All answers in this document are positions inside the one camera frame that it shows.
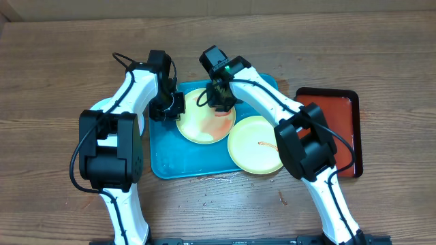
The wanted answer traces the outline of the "light blue plate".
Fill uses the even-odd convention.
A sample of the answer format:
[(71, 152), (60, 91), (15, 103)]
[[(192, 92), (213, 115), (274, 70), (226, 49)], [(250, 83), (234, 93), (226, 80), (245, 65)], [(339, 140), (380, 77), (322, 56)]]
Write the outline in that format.
[[(95, 111), (101, 110), (102, 107), (104, 105), (106, 105), (110, 100), (111, 100), (110, 97), (106, 98), (106, 99), (102, 99), (101, 101), (98, 101), (96, 104), (94, 104), (90, 108), (90, 110), (95, 110)], [(145, 124), (146, 124), (143, 114), (140, 115), (140, 117), (138, 119), (138, 124), (139, 124), (139, 129), (140, 129), (140, 136), (143, 136), (144, 130), (145, 130)]]

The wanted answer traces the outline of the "orange sponge with dark scourer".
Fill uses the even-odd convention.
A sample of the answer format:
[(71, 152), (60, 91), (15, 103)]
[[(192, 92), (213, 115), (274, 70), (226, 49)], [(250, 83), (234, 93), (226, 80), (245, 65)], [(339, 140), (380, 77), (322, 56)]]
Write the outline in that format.
[(228, 112), (214, 111), (214, 115), (216, 117), (223, 117), (229, 115), (231, 112), (231, 110), (229, 110)]

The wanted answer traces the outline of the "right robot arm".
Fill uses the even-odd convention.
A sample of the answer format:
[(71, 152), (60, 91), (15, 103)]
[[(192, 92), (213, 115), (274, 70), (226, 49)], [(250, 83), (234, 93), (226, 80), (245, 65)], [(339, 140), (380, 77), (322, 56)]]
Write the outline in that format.
[(272, 125), (283, 166), (303, 181), (317, 208), (324, 242), (366, 244), (337, 178), (341, 170), (334, 158), (334, 141), (346, 141), (329, 129), (322, 109), (286, 97), (241, 56), (229, 60), (222, 53), (203, 54), (199, 61), (211, 79), (206, 87), (208, 106), (227, 112), (237, 101), (243, 101)]

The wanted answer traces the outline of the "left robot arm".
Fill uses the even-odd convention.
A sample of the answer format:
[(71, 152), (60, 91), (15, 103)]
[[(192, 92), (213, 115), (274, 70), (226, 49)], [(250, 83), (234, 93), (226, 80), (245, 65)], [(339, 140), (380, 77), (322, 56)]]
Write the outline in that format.
[(151, 50), (146, 62), (113, 53), (125, 68), (125, 80), (109, 99), (79, 117), (79, 142), (69, 170), (72, 184), (98, 194), (114, 228), (112, 244), (152, 244), (142, 214), (137, 183), (144, 167), (141, 135), (144, 111), (154, 121), (179, 120), (184, 94), (176, 89), (175, 64), (163, 50)]

